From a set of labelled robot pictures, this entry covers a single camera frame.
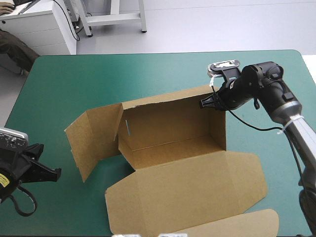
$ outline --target cardboard box lid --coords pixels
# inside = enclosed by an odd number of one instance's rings
[[[154,237],[241,214],[266,194],[256,155],[218,151],[136,170],[105,197],[114,234]]]
[[[272,209],[240,214],[177,231],[189,237],[276,237],[278,215]]]
[[[207,152],[225,150],[225,112],[199,108],[198,100],[209,93],[210,88],[205,85],[84,112],[65,129],[83,181],[87,179],[98,161],[118,155],[120,152],[134,169],[138,169]],[[142,120],[144,115],[147,116],[146,124]],[[168,129],[163,130],[159,127],[167,122],[170,122]],[[205,136],[206,140],[200,139],[202,143],[195,142],[200,147],[192,147],[190,152],[177,156],[170,154],[163,157],[163,153],[166,154],[166,147],[179,152],[183,150],[183,146],[187,145],[185,140],[202,136]],[[147,149],[149,156],[145,150],[142,150],[165,144],[167,145],[160,147],[160,153],[155,153],[154,149]],[[152,162],[148,159],[143,162],[141,155],[150,157]]]

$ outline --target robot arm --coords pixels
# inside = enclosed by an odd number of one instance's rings
[[[43,144],[28,146],[28,135],[0,127],[0,204],[6,199],[13,201],[15,210],[21,216],[32,215],[37,208],[34,196],[24,189],[22,183],[57,182],[61,169],[50,169],[39,163]],[[21,211],[12,193],[19,189],[33,202],[32,212]]]
[[[223,77],[222,87],[201,100],[202,107],[235,110],[254,100],[255,109],[261,102],[272,121],[283,125],[288,139],[294,144],[305,169],[299,182],[300,205],[308,225],[316,235],[316,134],[301,116],[302,105],[283,81],[283,68],[274,62],[249,65],[238,69],[239,61],[213,63],[208,66],[213,87],[215,77]]]

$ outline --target white cable tie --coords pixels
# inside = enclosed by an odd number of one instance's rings
[[[286,125],[282,128],[282,130],[280,130],[279,132],[277,132],[277,134],[282,134],[284,133],[284,131],[286,130],[286,128],[291,124],[293,123],[294,121],[298,120],[298,119],[304,119],[303,116],[299,115],[299,116],[296,116],[294,118],[292,118],[289,122],[286,123]]]
[[[211,77],[211,80],[209,81],[209,87],[212,87],[214,85],[214,78],[215,76]]]

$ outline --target cardboard flap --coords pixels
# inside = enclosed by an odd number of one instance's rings
[[[114,137],[121,112],[121,103],[87,110],[65,129],[83,181],[98,161],[120,154]]]
[[[189,237],[276,237],[278,215],[272,209],[250,212],[194,226],[177,233]]]
[[[137,170],[105,196],[114,234],[154,237],[241,214],[266,194],[256,155],[219,151]]]
[[[194,87],[186,90],[179,90],[171,93],[155,95],[151,97],[141,98],[137,100],[131,100],[123,102],[124,110],[128,110],[130,108],[135,108],[141,105],[148,105],[148,104],[156,104],[161,102],[168,102],[174,100],[180,100],[184,98],[189,98],[197,95],[204,95],[211,93],[211,89],[208,85],[203,85],[199,87]]]

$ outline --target black cable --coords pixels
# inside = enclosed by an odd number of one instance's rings
[[[63,9],[63,7],[56,1],[56,0],[53,0],[59,7],[60,7],[60,9],[63,11],[63,13],[64,13],[64,15],[65,15],[65,17],[66,17],[66,20],[67,20],[67,22],[68,22],[68,26],[69,26],[69,29],[70,29],[70,32],[71,32],[71,34],[73,35],[73,37],[74,37],[74,39],[76,40],[76,41],[80,41],[80,36],[79,35],[77,35],[77,37],[75,37],[75,35],[74,35],[74,33],[73,33],[73,31],[72,31],[72,28],[71,28],[71,25],[70,25],[70,23],[69,23],[69,20],[68,20],[68,17],[67,17],[67,15],[66,15],[66,13],[65,13],[65,11],[64,11],[64,9]]]
[[[300,179],[301,179],[301,182],[302,182],[302,186],[303,186],[303,190],[304,190],[304,195],[305,195],[305,198],[306,198],[306,203],[307,203],[307,206],[308,206],[308,209],[311,210],[311,207],[310,207],[310,201],[309,201],[309,197],[308,197],[308,193],[307,193],[307,188],[305,186],[305,182],[304,182],[304,179],[303,179],[303,172],[302,172],[302,169],[301,169],[301,165],[298,161],[298,158],[297,158],[297,155],[296,155],[296,152],[295,152],[295,148],[294,148],[294,145],[293,145],[293,142],[291,141],[288,133],[286,132],[286,130],[284,131],[284,134],[290,144],[290,147],[291,147],[291,150],[292,150],[292,153],[293,153],[293,156],[294,156],[294,159],[295,159],[295,162],[296,162],[296,166],[297,166],[297,169],[298,169],[298,173],[300,174]],[[314,220],[312,220],[306,213],[305,217],[310,221],[310,222],[314,222]]]
[[[248,127],[251,127],[253,129],[256,129],[258,131],[271,131],[271,130],[282,130],[281,127],[270,127],[270,128],[258,128],[258,127],[255,127],[251,124],[248,124],[247,122],[243,121],[241,118],[239,118],[237,115],[235,115],[226,105],[225,103],[222,101],[222,99],[218,96],[217,92],[215,91],[214,89],[214,86],[212,86],[212,90],[214,92],[214,94],[216,95],[216,97],[220,100],[220,103],[222,104],[222,106],[229,112],[231,113],[235,118],[237,118],[240,122],[242,122],[243,124],[247,125]]]
[[[22,193],[24,193],[26,196],[28,196],[31,199],[31,201],[33,203],[33,211],[31,211],[31,212],[24,212],[24,211],[22,211],[20,209],[20,206],[17,203],[16,199],[14,198],[14,196],[9,195],[8,198],[12,200],[12,202],[14,204],[14,208],[15,208],[16,212],[19,215],[24,216],[24,217],[31,216],[36,211],[36,209],[38,207],[38,203],[37,203],[35,197],[30,193],[30,191],[28,191],[25,188],[21,187],[21,181],[19,182],[17,189],[20,190]]]

